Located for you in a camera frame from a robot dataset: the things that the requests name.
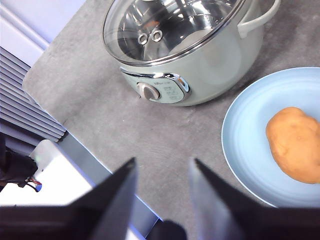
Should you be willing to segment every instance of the white wall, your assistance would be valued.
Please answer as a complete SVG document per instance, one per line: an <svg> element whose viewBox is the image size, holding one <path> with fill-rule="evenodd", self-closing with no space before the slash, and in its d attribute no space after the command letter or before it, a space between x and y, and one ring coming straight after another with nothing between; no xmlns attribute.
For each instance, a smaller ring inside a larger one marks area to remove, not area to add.
<svg viewBox="0 0 320 240"><path fill-rule="evenodd" d="M32 66L84 2L1 0L1 47Z"/></svg>
<svg viewBox="0 0 320 240"><path fill-rule="evenodd" d="M51 43L85 0L1 0L47 42Z"/></svg>

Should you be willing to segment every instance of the lid rim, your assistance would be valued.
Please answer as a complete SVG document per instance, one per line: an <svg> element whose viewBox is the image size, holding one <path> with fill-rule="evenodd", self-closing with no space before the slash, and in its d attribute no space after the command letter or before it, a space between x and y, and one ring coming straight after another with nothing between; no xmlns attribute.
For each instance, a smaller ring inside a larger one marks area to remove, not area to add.
<svg viewBox="0 0 320 240"><path fill-rule="evenodd" d="M128 66L132 66L132 67L151 67L151 66L158 66L158 65L162 65L162 64L167 64L170 63L172 61L175 61L177 59L183 58L189 54L191 54L192 52L194 52L195 50L199 49L200 47L202 47L203 45L205 45L206 43L208 43L210 40L212 40L221 30L223 30L230 22L231 20L234 18L235 15L237 15L237 13L239 12L239 10L242 8L242 6L244 5L246 0L240 0L238 2L238 4L233 8L233 10L228 14L228 16L224 19L224 21L221 22L221 25L216 27L215 29L212 30L212 32L208 33L207 35L205 35L203 38L201 38L200 40L194 42L193 44L191 44L189 47L168 55L168 56L164 56L164 57L160 57L154 60L149 60L149 61L125 61L120 59L118 56L116 56L115 53L113 53L113 51L108 47L108 45L106 44L106 39L104 36L104 29L105 29L105 25L106 25L106 18L108 16L108 13L112 7L112 5L115 3L115 1L110 5L105 17L104 17L104 22L102 25L102 41L103 41L103 45L104 48L107 50L107 52L113 57L115 58L117 61L119 61L122 64L128 65Z"/></svg>

